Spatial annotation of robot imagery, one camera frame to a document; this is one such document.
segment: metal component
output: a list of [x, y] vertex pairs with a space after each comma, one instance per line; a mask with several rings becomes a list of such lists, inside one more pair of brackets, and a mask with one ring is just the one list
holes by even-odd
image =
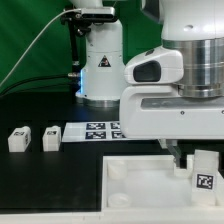
[[80, 18], [82, 17], [82, 15], [81, 15], [81, 14], [76, 14], [75, 17], [76, 17], [77, 19], [80, 19]]
[[69, 79], [80, 78], [80, 77], [81, 77], [81, 75], [79, 72], [78, 73], [77, 72], [68, 73]]
[[211, 86], [185, 86], [179, 85], [179, 94], [185, 97], [205, 98], [223, 96], [223, 84], [214, 84]]
[[90, 100], [83, 98], [83, 104], [90, 107], [101, 107], [101, 108], [118, 107], [120, 105], [120, 100]]
[[174, 162], [176, 163], [176, 166], [180, 167], [181, 150], [180, 150], [180, 148], [177, 144], [177, 140], [160, 139], [159, 143], [160, 143], [162, 148], [166, 148], [166, 149], [169, 150], [171, 155], [174, 156]]
[[179, 94], [186, 97], [223, 95], [224, 39], [200, 41], [167, 41], [163, 47], [183, 55], [184, 77], [176, 84]]

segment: green backdrop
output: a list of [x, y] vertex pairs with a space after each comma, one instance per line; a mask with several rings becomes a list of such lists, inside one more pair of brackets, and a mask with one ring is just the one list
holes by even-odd
[[[0, 1], [0, 80], [8, 74], [42, 28], [69, 4], [68, 0]], [[108, 6], [113, 4], [114, 1], [105, 2]], [[124, 63], [135, 55], [160, 45], [161, 26], [140, 12], [140, 0], [119, 2], [116, 12], [124, 28]], [[84, 65], [84, 38], [78, 39], [78, 45], [81, 64]], [[26, 78], [58, 75], [70, 71], [68, 29], [57, 20], [34, 45], [3, 88]], [[42, 84], [43, 82], [35, 83], [32, 87]]]

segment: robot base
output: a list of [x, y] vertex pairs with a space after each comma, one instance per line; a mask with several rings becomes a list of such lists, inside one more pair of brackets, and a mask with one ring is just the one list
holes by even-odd
[[90, 107], [119, 107], [120, 100], [91, 100], [86, 98], [80, 92], [76, 93], [76, 102]]

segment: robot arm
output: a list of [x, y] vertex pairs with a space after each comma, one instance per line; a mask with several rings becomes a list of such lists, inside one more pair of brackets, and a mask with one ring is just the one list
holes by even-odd
[[142, 12], [158, 23], [163, 23], [163, 6], [160, 0], [142, 0]]

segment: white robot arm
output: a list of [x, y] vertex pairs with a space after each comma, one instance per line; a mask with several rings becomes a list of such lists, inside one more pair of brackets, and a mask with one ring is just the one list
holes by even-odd
[[[142, 0], [150, 17], [153, 2]], [[223, 139], [224, 1], [160, 3], [162, 46], [125, 68], [132, 86], [121, 97], [121, 130], [137, 139]]]
[[86, 34], [86, 65], [76, 94], [78, 102], [95, 107], [118, 106], [127, 87], [123, 76], [122, 25], [114, 8], [104, 7], [102, 0], [70, 1], [80, 9], [81, 19], [91, 22], [91, 32]]

